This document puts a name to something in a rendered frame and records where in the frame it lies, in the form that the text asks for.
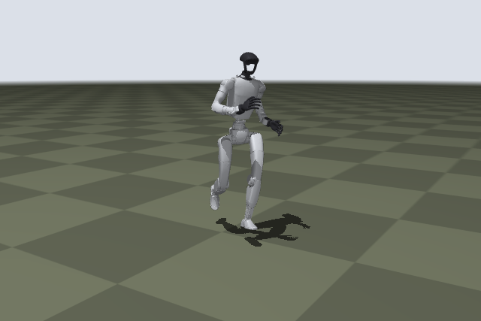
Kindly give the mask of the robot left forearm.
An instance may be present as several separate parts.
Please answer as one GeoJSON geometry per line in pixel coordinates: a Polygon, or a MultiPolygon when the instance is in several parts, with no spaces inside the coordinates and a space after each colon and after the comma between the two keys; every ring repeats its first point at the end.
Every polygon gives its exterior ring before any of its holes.
{"type": "MultiPolygon", "coordinates": [[[[261,101],[262,102],[262,101],[261,101]]],[[[256,113],[258,114],[258,117],[259,117],[259,121],[263,124],[263,125],[267,125],[268,121],[265,119],[266,114],[265,114],[265,109],[263,108],[263,105],[261,107],[258,107],[259,109],[256,109],[256,113]]]]}

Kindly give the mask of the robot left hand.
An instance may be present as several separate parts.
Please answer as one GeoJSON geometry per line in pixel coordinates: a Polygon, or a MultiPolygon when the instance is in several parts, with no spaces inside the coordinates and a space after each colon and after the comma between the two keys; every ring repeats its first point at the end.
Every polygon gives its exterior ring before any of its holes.
{"type": "Polygon", "coordinates": [[[277,134],[278,136],[280,136],[280,134],[282,133],[283,131],[283,125],[279,124],[280,123],[280,120],[271,120],[270,118],[268,117],[265,117],[265,119],[268,121],[267,123],[267,127],[271,127],[277,134]],[[278,131],[277,131],[278,130],[278,131]]]}

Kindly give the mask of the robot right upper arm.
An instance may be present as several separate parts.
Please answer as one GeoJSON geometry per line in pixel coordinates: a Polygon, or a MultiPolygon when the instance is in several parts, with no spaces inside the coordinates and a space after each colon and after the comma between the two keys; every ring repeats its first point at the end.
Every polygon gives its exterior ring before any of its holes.
{"type": "MultiPolygon", "coordinates": [[[[213,103],[217,102],[217,103],[221,104],[223,102],[223,100],[225,99],[226,95],[228,94],[228,91],[234,88],[234,83],[235,83],[235,79],[223,80],[220,84],[219,91],[216,94],[216,97],[215,97],[213,103]]],[[[211,109],[212,109],[212,106],[211,106],[211,109]]],[[[214,112],[219,114],[216,111],[214,111],[214,112]]]]}

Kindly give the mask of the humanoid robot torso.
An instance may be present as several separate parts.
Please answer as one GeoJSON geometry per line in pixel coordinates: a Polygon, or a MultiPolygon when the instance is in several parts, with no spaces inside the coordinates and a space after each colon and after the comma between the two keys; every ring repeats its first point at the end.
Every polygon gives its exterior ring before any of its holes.
{"type": "MultiPolygon", "coordinates": [[[[226,106],[228,107],[236,107],[240,104],[244,104],[249,97],[255,96],[255,98],[257,98],[258,96],[259,82],[255,79],[255,76],[253,76],[254,78],[252,78],[252,80],[244,80],[241,77],[245,76],[241,75],[238,77],[238,75],[236,75],[236,77],[231,78],[235,79],[235,83],[234,88],[228,91],[226,103],[226,106]]],[[[255,105],[252,107],[255,107],[255,105]]],[[[249,109],[241,115],[236,115],[233,117],[236,120],[233,122],[232,127],[229,128],[232,145],[247,144],[249,142],[249,129],[245,127],[244,123],[250,118],[253,111],[254,109],[249,109]]]]}

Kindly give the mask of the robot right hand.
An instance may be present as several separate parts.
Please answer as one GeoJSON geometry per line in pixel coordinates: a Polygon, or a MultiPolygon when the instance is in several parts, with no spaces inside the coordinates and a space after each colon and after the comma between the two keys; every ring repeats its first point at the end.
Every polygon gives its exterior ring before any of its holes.
{"type": "Polygon", "coordinates": [[[248,111],[249,109],[259,109],[258,107],[252,107],[254,105],[261,106],[260,104],[253,104],[253,103],[261,103],[260,101],[254,101],[254,100],[261,100],[260,98],[255,98],[255,96],[249,97],[244,104],[238,105],[239,111],[236,113],[238,115],[244,113],[245,111],[248,111]]]}

